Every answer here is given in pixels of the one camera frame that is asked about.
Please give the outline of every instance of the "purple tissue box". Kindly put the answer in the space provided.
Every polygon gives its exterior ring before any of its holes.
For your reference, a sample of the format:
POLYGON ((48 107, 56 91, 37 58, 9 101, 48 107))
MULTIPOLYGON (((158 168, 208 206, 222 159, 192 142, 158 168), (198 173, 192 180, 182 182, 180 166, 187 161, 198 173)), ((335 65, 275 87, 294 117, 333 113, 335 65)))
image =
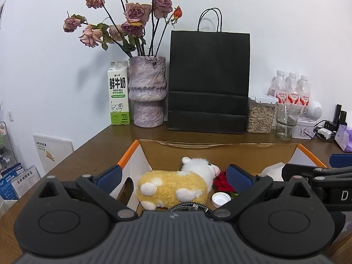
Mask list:
POLYGON ((335 141, 344 152, 352 153, 352 130, 347 130, 347 126, 339 126, 335 136, 335 141))

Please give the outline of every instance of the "milk carton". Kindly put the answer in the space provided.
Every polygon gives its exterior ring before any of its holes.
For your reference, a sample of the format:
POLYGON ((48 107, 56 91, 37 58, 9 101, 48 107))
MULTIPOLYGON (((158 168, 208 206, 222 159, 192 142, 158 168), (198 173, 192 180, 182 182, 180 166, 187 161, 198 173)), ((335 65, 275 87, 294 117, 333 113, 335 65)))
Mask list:
POLYGON ((129 124, 130 109, 128 106, 128 61, 112 62, 108 70, 109 105, 112 125, 129 124))

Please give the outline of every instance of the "red artificial flower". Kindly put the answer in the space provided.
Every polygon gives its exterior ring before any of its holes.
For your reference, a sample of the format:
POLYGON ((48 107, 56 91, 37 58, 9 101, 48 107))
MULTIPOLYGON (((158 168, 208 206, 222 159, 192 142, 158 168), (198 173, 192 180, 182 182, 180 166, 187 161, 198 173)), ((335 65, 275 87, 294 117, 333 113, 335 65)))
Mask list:
POLYGON ((230 186, 226 180, 226 170, 222 171, 220 173, 220 175, 217 176, 217 178, 214 180, 214 185, 216 185, 218 187, 218 191, 223 191, 225 193, 227 193, 227 192, 235 193, 236 192, 233 189, 233 187, 230 186))
POLYGON ((178 7, 175 9, 173 15, 174 15, 174 20, 177 20, 177 19, 179 19, 179 18, 182 17, 182 10, 181 10, 180 6, 178 6, 178 7))

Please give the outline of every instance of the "ceramic vase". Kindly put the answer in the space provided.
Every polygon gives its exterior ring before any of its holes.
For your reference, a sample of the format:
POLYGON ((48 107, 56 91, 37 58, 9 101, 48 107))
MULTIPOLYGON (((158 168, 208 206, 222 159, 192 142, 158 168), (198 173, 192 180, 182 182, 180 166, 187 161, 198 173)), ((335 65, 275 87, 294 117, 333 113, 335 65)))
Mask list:
POLYGON ((158 127, 164 121, 161 101, 167 96, 165 57, 132 57, 129 61, 129 98, 135 102, 133 122, 138 127, 158 127))

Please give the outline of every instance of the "plush toy ear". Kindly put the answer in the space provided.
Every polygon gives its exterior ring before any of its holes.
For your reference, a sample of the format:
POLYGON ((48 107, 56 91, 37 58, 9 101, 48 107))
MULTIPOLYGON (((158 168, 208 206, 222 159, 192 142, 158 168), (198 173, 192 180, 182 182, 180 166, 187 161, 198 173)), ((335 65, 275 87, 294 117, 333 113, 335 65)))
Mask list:
POLYGON ((191 159, 190 159, 189 157, 183 157, 183 158, 182 158, 182 163, 183 163, 183 164, 186 164, 186 163, 188 163, 189 161, 191 161, 191 159))

